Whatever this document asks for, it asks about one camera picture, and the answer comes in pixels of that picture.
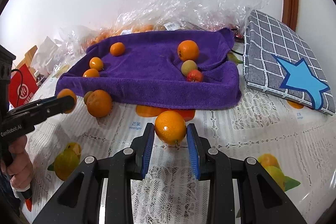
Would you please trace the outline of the person's left hand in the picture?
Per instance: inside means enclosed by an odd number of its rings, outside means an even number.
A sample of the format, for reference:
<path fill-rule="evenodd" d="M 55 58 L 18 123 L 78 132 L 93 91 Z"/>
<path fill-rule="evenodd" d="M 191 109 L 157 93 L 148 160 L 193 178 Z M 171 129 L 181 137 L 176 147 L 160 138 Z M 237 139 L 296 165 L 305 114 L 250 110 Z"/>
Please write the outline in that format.
<path fill-rule="evenodd" d="M 6 167 L 1 161 L 1 171 L 11 176 L 11 186 L 15 189 L 24 189 L 29 186 L 33 178 L 33 164 L 25 147 L 27 137 L 23 135 L 9 145 L 9 151 L 14 154 L 13 163 Z"/>

